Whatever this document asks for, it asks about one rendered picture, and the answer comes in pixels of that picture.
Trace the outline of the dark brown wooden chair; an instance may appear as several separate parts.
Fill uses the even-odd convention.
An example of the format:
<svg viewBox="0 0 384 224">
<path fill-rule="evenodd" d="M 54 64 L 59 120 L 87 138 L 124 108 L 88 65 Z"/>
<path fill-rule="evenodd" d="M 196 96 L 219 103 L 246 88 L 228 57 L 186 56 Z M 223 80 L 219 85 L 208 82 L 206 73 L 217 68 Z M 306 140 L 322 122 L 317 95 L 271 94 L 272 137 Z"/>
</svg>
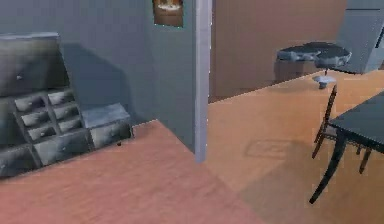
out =
<svg viewBox="0 0 384 224">
<path fill-rule="evenodd" d="M 312 152 L 312 156 L 311 156 L 312 159 L 314 159 L 316 157 L 318 151 L 321 148 L 321 145 L 322 145 L 324 139 L 336 141 L 336 137 L 337 137 L 336 128 L 330 126 L 330 124 L 329 124 L 330 115 L 331 115 L 332 107 L 334 105 L 334 101 L 335 101 L 336 96 L 337 96 L 337 85 L 334 85 L 332 88 L 331 94 L 329 96 L 329 99 L 328 99 L 328 104 L 327 104 L 327 108 L 325 111 L 325 115 L 323 117 L 322 123 L 319 127 L 319 130 L 318 130 L 317 135 L 316 135 L 315 140 L 314 140 L 314 143 L 316 143 L 316 146 Z M 347 144 L 350 144 L 350 145 L 357 147 L 356 154 L 360 155 L 361 150 L 363 149 L 362 144 L 358 144 L 356 141 L 353 141 L 353 140 L 347 140 Z M 368 159 L 371 155 L 371 152 L 372 152 L 372 149 L 368 149 L 368 148 L 366 149 L 364 156 L 363 156 L 363 159 L 360 163 L 360 167 L 359 167 L 359 173 L 360 174 L 362 174 L 364 172 L 366 164 L 368 162 Z"/>
</svg>

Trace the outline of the brown framed wall picture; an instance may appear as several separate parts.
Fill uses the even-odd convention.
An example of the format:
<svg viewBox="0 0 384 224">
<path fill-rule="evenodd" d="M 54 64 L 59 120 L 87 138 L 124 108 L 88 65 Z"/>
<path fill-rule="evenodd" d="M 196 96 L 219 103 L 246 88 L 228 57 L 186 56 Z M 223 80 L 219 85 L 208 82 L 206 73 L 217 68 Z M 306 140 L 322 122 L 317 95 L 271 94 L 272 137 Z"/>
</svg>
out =
<svg viewBox="0 0 384 224">
<path fill-rule="evenodd" d="M 183 0 L 152 0 L 152 5 L 156 25 L 183 26 Z"/>
</svg>

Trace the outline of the black dining table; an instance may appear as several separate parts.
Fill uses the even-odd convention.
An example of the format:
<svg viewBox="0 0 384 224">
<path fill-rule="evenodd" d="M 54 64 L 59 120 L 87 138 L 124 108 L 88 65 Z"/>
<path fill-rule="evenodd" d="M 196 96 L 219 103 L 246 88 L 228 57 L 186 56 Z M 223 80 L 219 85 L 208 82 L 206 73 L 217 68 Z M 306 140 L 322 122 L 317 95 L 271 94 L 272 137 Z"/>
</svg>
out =
<svg viewBox="0 0 384 224">
<path fill-rule="evenodd" d="M 311 204 L 316 202 L 337 170 L 348 141 L 366 149 L 360 174 L 364 172 L 372 151 L 384 154 L 384 91 L 332 119 L 330 126 L 336 129 L 335 146 L 327 170 L 309 200 Z"/>
</svg>

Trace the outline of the grey chest of drawers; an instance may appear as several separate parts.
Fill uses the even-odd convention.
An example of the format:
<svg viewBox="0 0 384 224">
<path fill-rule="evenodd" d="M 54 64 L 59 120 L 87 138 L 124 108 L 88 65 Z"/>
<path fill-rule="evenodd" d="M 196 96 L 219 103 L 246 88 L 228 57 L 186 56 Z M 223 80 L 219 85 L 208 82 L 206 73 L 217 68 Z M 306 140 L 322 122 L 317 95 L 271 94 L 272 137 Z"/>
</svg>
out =
<svg viewBox="0 0 384 224">
<path fill-rule="evenodd" d="M 59 34 L 0 34 L 0 181 L 134 136 L 119 103 L 82 111 Z"/>
</svg>

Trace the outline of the dark grey round pedestal table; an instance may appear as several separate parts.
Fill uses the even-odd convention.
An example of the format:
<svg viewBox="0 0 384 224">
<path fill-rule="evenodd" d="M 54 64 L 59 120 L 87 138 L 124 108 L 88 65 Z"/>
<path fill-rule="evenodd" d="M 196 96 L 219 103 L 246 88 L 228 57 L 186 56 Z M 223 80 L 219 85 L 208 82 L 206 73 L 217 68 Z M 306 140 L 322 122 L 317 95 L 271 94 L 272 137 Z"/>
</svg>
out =
<svg viewBox="0 0 384 224">
<path fill-rule="evenodd" d="M 335 79 L 328 75 L 328 70 L 346 65 L 351 59 L 352 52 L 330 42 L 308 42 L 291 46 L 277 52 L 277 59 L 290 62 L 310 61 L 316 68 L 324 69 L 324 74 L 315 76 L 313 80 L 325 89 Z"/>
</svg>

